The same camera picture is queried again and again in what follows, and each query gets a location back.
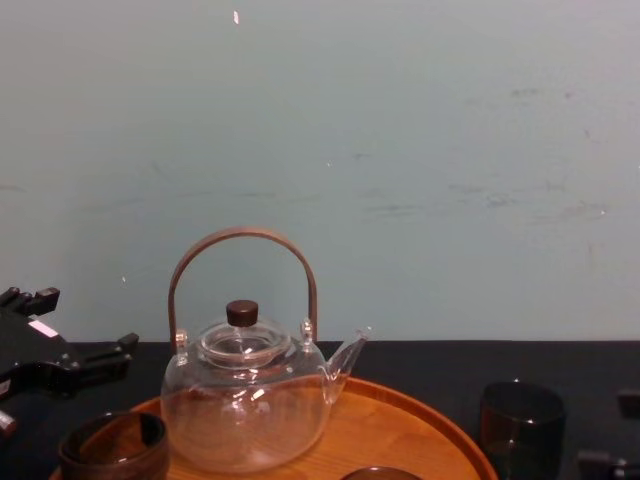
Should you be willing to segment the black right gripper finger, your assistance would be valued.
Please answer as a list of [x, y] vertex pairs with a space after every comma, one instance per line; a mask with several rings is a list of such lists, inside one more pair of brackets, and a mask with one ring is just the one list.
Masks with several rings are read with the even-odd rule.
[[614, 457], [607, 452], [582, 450], [577, 455], [583, 480], [639, 480], [639, 463]]
[[640, 418], [640, 391], [622, 389], [617, 393], [617, 402], [621, 415], [627, 419]]

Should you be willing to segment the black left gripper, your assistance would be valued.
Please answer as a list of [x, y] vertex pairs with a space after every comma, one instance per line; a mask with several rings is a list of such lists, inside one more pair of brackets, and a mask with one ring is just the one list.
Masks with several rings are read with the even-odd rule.
[[35, 293], [10, 287], [1, 293], [2, 400], [31, 390], [71, 397], [127, 375], [139, 344], [137, 334], [81, 351], [52, 328], [28, 318], [53, 312], [59, 297], [54, 287]]

